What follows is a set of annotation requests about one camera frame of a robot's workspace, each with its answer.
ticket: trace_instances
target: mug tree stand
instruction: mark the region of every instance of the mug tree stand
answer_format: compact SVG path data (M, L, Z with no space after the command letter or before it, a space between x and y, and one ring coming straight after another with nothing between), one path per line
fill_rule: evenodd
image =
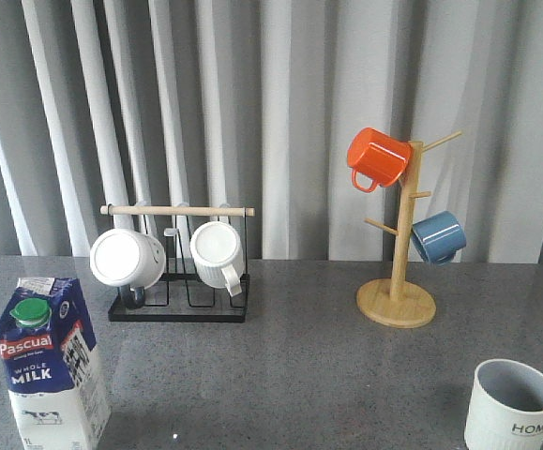
M396 236L392 278L369 281L361 286L356 294L358 308L373 321L395 328L417 328L431 322L436 313L436 304L430 293L405 281L409 241L415 201L431 195L429 191L417 191L423 153L461 134L458 131L426 146L419 141L409 142L413 151L400 179L400 207L396 230L373 219L365 219L369 225Z

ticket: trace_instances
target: wooden rod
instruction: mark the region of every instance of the wooden rod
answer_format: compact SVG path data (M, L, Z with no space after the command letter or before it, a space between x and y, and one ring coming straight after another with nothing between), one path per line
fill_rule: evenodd
M448 136L446 136L445 138L442 138L436 142L432 142L430 143L429 145L426 145L425 147L423 147L423 149L421 150L422 152L427 152L428 150L431 150L432 148L434 147L437 147L438 145L442 145L443 143L447 143L448 141L451 141L455 138L458 138L460 135L462 134L462 131L456 131L452 134L449 134Z
M151 215L151 216L231 216L254 217L254 208L210 208L203 206L113 206L100 207L100 213L108 216L115 214Z
M377 227L377 228L381 228L382 230L384 230L385 232L388 232L388 233L391 233L391 234L394 234L395 236L398 236L399 235L399 232L397 230L394 230L393 228L390 228L390 227L387 227L385 226L383 223L380 223L376 220L373 220L372 218L366 218L365 221L369 224L369 225L373 225L374 227Z
M411 194L409 198L411 199L421 199L423 197L429 197L431 195L430 190L424 190L423 192L415 192L414 194Z
M398 235L394 246L394 261L392 262L392 278L390 279L390 301L400 303L404 301L404 277L409 258L409 240L413 227L413 212L415 202L411 196L417 193L419 172L421 171L421 158L423 157L423 143L409 142L413 153L409 164L404 171L404 181L400 190L400 207L398 221Z

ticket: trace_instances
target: green bottle cap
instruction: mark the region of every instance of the green bottle cap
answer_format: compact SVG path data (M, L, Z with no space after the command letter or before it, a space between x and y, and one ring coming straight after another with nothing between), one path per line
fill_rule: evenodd
M50 306L42 298L26 298L10 311L10 315L23 328L38 328L50 319Z

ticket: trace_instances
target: wooden pole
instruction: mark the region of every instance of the wooden pole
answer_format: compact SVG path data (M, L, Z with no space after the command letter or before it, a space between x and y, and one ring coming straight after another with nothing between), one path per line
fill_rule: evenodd
M423 157L423 143L419 141L409 142L413 147L413 153L409 159L402 189L400 190L400 208L398 221L398 235L394 246L394 263L392 265L392 281L390 283L390 300L398 302L402 298L402 287L406 274L406 264L409 260L409 240L413 226L413 212L415 211L415 199L419 185L419 173L421 171L421 158Z
M114 214L142 214L151 216L226 216L254 217L254 208L209 208L201 206L113 206L100 207L100 213L112 216Z

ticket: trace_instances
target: round wooden base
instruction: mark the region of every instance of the round wooden base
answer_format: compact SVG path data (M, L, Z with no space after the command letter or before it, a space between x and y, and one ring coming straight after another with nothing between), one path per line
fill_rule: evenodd
M417 328L431 322L436 304L427 291L404 281L403 297L393 301L390 300L390 282L390 278L374 279L359 288L356 303L363 314L396 328Z

